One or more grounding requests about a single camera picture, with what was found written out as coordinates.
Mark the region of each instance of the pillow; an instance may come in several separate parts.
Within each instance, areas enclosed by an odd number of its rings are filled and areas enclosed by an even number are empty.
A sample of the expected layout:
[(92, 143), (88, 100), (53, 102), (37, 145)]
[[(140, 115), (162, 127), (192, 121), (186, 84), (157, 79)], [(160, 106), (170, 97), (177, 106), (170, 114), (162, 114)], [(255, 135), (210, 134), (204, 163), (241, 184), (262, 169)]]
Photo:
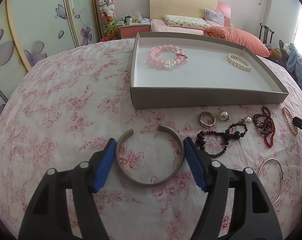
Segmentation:
[(164, 20), (167, 22), (168, 26), (171, 27), (183, 27), (190, 29), (204, 30), (206, 27), (210, 27), (205, 20), (201, 18), (193, 18), (186, 16), (177, 15), (165, 15)]
[(205, 28), (204, 36), (230, 41), (247, 47), (254, 54), (261, 57), (270, 57), (272, 53), (264, 46), (264, 44), (254, 35), (231, 27), (212, 26)]
[(224, 26), (224, 20), (226, 18), (225, 14), (216, 13), (209, 9), (205, 9), (204, 20), (210, 24), (210, 26)]

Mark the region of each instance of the pink drawer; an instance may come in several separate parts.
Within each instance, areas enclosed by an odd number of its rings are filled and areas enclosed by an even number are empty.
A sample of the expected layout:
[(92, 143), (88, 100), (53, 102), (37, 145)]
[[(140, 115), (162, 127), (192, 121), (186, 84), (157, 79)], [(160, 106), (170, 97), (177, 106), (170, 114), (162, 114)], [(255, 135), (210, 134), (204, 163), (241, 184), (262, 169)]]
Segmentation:
[(132, 38), (137, 35), (137, 33), (149, 32), (150, 26), (132, 26), (120, 28), (121, 38)]

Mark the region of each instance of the butterfly decal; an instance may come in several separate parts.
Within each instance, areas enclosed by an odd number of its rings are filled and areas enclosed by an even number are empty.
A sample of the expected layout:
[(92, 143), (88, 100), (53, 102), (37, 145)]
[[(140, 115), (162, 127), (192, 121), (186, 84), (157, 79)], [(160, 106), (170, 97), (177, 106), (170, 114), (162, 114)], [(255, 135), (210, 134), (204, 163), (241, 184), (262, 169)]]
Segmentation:
[[(56, 11), (55, 19), (57, 19), (57, 17), (60, 17), (62, 19), (67, 19), (68, 18), (67, 15), (66, 15), (66, 10), (62, 5), (58, 4), (58, 7), (55, 9), (55, 11)], [(80, 17), (79, 14), (75, 15), (76, 19), (78, 19), (79, 17)]]
[(55, 11), (56, 11), (55, 19), (57, 17), (60, 17), (62, 19), (67, 19), (66, 10), (65, 10), (65, 8), (62, 5), (59, 4), (58, 8), (56, 8)]

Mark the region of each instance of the headboard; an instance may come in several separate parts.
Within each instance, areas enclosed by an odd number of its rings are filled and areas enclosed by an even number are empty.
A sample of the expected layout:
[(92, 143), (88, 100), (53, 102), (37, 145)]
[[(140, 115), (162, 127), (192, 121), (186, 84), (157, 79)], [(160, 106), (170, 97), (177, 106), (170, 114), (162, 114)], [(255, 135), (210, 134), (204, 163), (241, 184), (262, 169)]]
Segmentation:
[(150, 0), (150, 18), (163, 20), (163, 15), (204, 18), (205, 9), (226, 15), (224, 26), (229, 27), (231, 8), (218, 0)]

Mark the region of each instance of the pink beaded bracelet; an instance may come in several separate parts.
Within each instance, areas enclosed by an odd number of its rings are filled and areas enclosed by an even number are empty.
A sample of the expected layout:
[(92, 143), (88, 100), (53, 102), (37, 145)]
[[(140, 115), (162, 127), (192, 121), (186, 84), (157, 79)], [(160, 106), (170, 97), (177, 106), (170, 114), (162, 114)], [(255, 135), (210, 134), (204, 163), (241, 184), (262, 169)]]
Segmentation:
[[(167, 60), (158, 59), (157, 57), (161, 54), (162, 51), (174, 52), (177, 54), (177, 57), (175, 59)], [(186, 56), (185, 51), (179, 48), (178, 46), (162, 45), (150, 49), (150, 53), (148, 55), (148, 62), (158, 66), (159, 68), (172, 69), (174, 65), (179, 65), (187, 58), (188, 57)]]

